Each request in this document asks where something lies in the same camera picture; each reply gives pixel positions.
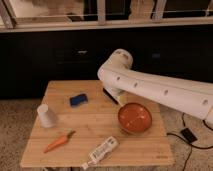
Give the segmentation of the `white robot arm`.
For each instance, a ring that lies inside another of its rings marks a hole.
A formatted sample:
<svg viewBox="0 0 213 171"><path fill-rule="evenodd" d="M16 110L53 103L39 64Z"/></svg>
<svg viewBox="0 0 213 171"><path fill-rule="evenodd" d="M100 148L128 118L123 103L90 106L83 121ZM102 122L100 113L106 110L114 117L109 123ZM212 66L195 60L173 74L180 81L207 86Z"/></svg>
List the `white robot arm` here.
<svg viewBox="0 0 213 171"><path fill-rule="evenodd" d="M132 55L116 49L98 69L104 89L118 100L127 91L213 124L213 83L142 73Z"/></svg>

